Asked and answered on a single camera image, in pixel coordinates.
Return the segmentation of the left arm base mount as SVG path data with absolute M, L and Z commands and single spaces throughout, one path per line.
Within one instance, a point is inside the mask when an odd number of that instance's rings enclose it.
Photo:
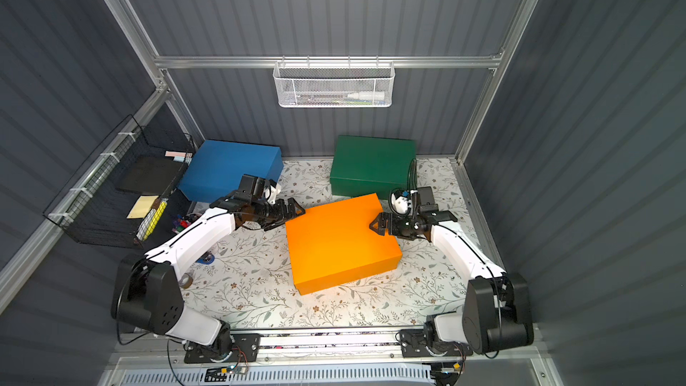
M 186 347 L 185 364 L 236 364 L 257 360 L 262 336 L 257 333 L 222 333 L 211 345 L 191 342 Z

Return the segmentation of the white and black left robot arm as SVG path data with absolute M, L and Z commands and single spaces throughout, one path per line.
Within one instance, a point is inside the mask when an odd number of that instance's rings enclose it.
M 282 199 L 274 180 L 243 175 L 239 187 L 218 198 L 191 226 L 143 257 L 126 257 L 115 282 L 112 317 L 215 355 L 235 344 L 230 325 L 186 306 L 179 282 L 221 238 L 249 222 L 269 232 L 285 227 L 293 282 L 301 295 L 387 273 L 402 252 L 396 239 L 370 229 L 382 213 L 377 195 L 305 209 Z

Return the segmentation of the orange shoebox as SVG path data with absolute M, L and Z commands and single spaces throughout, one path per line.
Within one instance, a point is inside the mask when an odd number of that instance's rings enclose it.
M 370 223 L 383 212 L 375 194 L 311 207 L 286 223 L 293 282 L 307 295 L 398 267 L 403 253 L 395 237 Z

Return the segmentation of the green shoebox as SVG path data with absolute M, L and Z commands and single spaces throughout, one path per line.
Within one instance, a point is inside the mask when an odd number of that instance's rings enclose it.
M 416 143 L 409 139 L 340 136 L 337 139 L 330 189 L 334 196 L 375 194 L 386 200 L 395 189 L 410 189 Z

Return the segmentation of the blue shoebox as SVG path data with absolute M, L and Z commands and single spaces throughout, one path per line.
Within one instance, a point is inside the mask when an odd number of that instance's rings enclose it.
M 244 174 L 278 182 L 282 170 L 278 147 L 206 140 L 178 189 L 190 201 L 211 203 L 237 189 Z

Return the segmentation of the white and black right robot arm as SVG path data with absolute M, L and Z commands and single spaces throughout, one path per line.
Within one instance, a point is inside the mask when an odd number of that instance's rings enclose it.
M 432 352 L 450 344 L 466 345 L 486 355 L 534 342 L 528 284 L 519 273 L 508 273 L 473 243 L 448 211 L 397 216 L 382 214 L 379 232 L 409 239 L 423 238 L 448 259 L 466 287 L 464 305 L 454 312 L 430 316 L 423 340 Z

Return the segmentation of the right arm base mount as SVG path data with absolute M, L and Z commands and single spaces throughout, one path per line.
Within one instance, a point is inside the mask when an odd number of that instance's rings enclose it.
M 424 330 L 402 329 L 395 334 L 404 358 L 452 357 L 461 359 L 473 355 L 466 343 L 441 341 Z

